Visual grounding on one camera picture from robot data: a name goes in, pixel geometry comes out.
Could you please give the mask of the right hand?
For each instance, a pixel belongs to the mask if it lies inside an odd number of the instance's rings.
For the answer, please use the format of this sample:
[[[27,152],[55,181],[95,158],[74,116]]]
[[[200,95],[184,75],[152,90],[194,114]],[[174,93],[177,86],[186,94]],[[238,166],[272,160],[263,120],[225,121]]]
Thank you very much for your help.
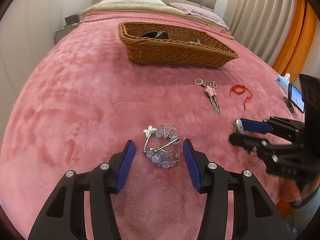
[[[289,203],[302,200],[302,194],[294,180],[279,178],[279,201],[276,205],[278,210],[287,208]]]

